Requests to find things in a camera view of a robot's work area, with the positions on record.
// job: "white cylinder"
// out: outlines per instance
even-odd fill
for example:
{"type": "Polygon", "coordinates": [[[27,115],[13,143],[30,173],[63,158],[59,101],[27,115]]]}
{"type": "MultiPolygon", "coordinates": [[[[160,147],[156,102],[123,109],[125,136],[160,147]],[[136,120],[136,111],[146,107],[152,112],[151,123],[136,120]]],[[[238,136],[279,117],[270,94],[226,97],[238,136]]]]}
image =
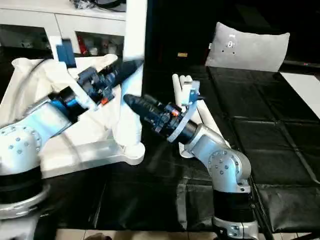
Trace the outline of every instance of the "white cylinder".
{"type": "MultiPolygon", "coordinates": [[[[145,55],[147,0],[128,0],[126,3],[123,59],[130,60],[145,55]]],[[[131,147],[141,141],[140,117],[125,103],[125,94],[141,96],[143,66],[121,86],[120,120],[113,128],[113,136],[119,145],[131,147]]]]}

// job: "white fabric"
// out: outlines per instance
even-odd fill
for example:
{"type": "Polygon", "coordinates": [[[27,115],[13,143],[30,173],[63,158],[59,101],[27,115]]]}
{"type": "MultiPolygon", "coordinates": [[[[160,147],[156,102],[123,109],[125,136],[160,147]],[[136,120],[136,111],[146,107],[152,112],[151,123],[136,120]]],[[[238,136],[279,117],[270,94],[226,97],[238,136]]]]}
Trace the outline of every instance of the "white fabric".
{"type": "Polygon", "coordinates": [[[241,32],[218,22],[206,66],[277,72],[283,63],[290,33],[241,32]]]}

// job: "white shelf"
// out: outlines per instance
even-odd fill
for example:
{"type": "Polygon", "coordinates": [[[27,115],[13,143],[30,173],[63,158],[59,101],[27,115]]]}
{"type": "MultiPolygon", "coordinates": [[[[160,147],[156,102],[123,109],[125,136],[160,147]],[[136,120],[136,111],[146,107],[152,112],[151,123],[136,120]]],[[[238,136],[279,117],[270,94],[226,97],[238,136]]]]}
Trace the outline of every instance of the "white shelf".
{"type": "Polygon", "coordinates": [[[0,9],[85,16],[119,21],[126,20],[125,12],[113,12],[100,8],[76,9],[69,0],[0,0],[0,9]]]}

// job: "black tablecloth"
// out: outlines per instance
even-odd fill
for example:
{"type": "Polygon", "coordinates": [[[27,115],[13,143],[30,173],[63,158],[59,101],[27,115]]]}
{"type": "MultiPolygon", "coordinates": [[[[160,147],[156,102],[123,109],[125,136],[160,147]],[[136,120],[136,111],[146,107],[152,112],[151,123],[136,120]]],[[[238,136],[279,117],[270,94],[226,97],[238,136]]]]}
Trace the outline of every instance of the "black tablecloth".
{"type": "MultiPolygon", "coordinates": [[[[13,70],[8,62],[0,64],[4,93],[13,70]]],[[[143,91],[174,101],[173,73],[201,82],[223,136],[249,157],[262,222],[274,232],[320,229],[319,119],[283,77],[202,66],[146,67],[143,91]]],[[[52,187],[48,206],[59,209],[61,228],[212,230],[213,191],[205,167],[181,158],[176,144],[146,128],[142,142],[146,152],[137,166],[117,163],[46,180],[52,187]]]]}

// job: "white panel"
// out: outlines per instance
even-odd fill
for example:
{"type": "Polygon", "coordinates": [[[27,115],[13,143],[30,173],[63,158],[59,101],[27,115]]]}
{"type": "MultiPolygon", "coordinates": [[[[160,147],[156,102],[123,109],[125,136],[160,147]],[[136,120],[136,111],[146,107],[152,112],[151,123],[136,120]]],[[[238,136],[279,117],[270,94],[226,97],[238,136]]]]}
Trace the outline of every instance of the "white panel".
{"type": "Polygon", "coordinates": [[[80,53],[76,32],[124,36],[126,22],[85,16],[56,14],[61,36],[71,39],[73,51],[80,53]]]}
{"type": "Polygon", "coordinates": [[[281,73],[281,75],[320,118],[320,81],[312,75],[295,73],[281,73]]]}
{"type": "Polygon", "coordinates": [[[0,9],[0,24],[44,28],[48,38],[60,35],[53,13],[0,9]]]}

